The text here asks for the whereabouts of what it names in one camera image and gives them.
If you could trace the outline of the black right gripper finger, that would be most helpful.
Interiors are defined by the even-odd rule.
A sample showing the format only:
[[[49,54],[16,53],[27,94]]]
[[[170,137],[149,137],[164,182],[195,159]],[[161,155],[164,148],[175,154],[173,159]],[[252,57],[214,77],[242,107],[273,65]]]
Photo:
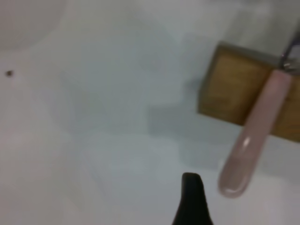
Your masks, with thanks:
[[[185,172],[181,180],[181,199],[174,225],[213,224],[204,191],[203,181],[197,173]]]

